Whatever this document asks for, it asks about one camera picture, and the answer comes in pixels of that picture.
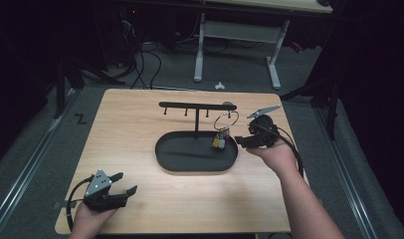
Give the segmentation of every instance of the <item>key holder stand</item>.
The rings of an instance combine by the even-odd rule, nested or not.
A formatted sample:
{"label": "key holder stand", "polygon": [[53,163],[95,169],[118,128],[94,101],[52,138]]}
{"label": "key holder stand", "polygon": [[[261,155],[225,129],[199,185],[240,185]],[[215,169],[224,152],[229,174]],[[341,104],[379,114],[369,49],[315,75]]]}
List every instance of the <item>key holder stand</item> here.
{"label": "key holder stand", "polygon": [[223,105],[190,104],[160,102],[167,109],[184,109],[187,117],[189,109],[195,110],[195,129],[193,131],[171,131],[163,135],[155,146],[158,163],[169,171],[224,171],[230,168],[238,154],[238,146],[230,137],[225,148],[212,146],[217,131],[199,130],[200,111],[234,111],[237,107],[231,103]]}

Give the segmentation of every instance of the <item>human hand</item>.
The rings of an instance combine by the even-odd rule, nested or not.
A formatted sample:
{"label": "human hand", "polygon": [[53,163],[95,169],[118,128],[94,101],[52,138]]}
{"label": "human hand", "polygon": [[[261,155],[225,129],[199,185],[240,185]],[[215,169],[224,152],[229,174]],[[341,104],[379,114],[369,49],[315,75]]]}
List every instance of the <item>human hand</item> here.
{"label": "human hand", "polygon": [[272,147],[246,148],[246,151],[260,157],[279,178],[282,178],[285,173],[298,172],[296,157],[282,139],[279,139]]}
{"label": "human hand", "polygon": [[76,211],[75,223],[70,239],[89,239],[96,237],[105,223],[112,217],[117,209],[95,212],[81,203]]}

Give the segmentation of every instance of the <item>key ring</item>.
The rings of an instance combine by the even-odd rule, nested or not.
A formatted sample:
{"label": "key ring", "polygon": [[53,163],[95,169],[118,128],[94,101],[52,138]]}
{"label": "key ring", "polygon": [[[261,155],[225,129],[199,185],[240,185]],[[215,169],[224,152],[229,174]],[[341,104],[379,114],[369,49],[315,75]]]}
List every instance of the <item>key ring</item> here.
{"label": "key ring", "polygon": [[[217,121],[218,121],[221,117],[226,116],[226,115],[230,115],[231,113],[237,115],[236,120],[235,120],[233,123],[231,123],[231,124],[229,124],[229,125],[227,125],[227,126],[225,126],[225,127],[217,127]],[[231,112],[222,113],[222,114],[220,114],[220,115],[217,117],[217,119],[215,119],[214,128],[217,129],[217,130],[219,130],[219,131],[221,131],[221,130],[226,130],[226,129],[230,128],[231,126],[233,126],[233,125],[237,122],[237,120],[239,120],[239,113],[236,112],[236,111],[231,111]]]}

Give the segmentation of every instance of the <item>gray carpet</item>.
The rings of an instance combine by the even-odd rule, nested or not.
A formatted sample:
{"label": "gray carpet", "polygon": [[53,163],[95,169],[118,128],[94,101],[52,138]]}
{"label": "gray carpet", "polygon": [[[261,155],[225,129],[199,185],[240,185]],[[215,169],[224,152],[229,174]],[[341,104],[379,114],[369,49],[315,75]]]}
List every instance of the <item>gray carpet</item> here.
{"label": "gray carpet", "polygon": [[[265,49],[269,47],[271,46],[250,50],[227,49],[221,54],[207,53],[203,81],[197,84],[193,82],[195,49],[178,49],[172,52],[159,47],[153,53],[161,58],[162,66],[153,84],[157,89],[168,87],[216,91],[215,85],[221,82],[226,87],[226,92],[283,95],[303,85],[320,53],[320,49],[306,50],[300,54],[292,49],[282,49],[277,68],[283,85],[280,91],[275,91],[272,89],[265,66],[265,56],[262,56],[266,52]],[[158,67],[158,62],[153,56],[144,54],[144,63],[142,78],[148,86],[149,79]],[[116,71],[119,70],[111,69],[110,73],[114,74]],[[123,79],[127,82],[125,88],[131,86],[135,77],[136,73],[133,73]],[[86,87],[79,93],[61,121],[42,163],[5,224],[0,238],[67,238],[67,236],[58,235],[54,230],[60,212],[59,208],[54,208],[55,203],[63,200],[68,193],[101,97],[108,88],[114,88],[114,86],[87,81]],[[142,84],[136,84],[135,88],[141,89]],[[52,117],[56,111],[54,91],[49,94],[49,100],[48,105],[24,128],[0,163],[0,205],[40,138],[52,123]],[[346,238],[362,238],[359,225],[338,176],[327,137],[321,131],[321,125],[307,100],[297,98],[285,102],[284,107],[303,158],[309,183]],[[77,114],[83,115],[82,121],[85,123],[78,123]],[[404,238],[404,229],[392,213],[385,194],[368,167],[341,104],[338,105],[335,136],[339,151],[360,192],[377,237]],[[269,233],[261,234],[262,239],[269,236]],[[289,237],[276,235],[272,238]]]}

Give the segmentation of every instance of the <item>table top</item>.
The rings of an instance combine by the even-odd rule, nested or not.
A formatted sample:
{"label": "table top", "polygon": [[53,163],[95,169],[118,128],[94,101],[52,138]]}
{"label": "table top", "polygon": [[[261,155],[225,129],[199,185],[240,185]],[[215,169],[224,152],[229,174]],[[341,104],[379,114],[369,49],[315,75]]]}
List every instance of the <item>table top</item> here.
{"label": "table top", "polygon": [[[173,172],[161,167],[155,145],[171,131],[194,130],[195,111],[168,109],[159,102],[237,106],[239,120],[232,137],[248,136],[246,116],[259,108],[280,104],[274,94],[108,90],[105,92],[69,194],[83,179],[101,168],[108,176],[123,172],[110,194],[125,193],[137,185],[136,194],[105,225],[101,233],[243,233],[290,231],[277,176],[262,160],[239,146],[234,165],[220,172]],[[199,130],[215,130],[222,112],[201,111]],[[268,113],[275,124],[292,135],[283,108]],[[86,186],[74,199],[81,199]],[[70,233],[62,209],[56,231]]]}
{"label": "table top", "polygon": [[316,0],[206,0],[224,4],[238,4],[253,7],[277,8],[293,11],[331,13],[331,7],[323,7]]}

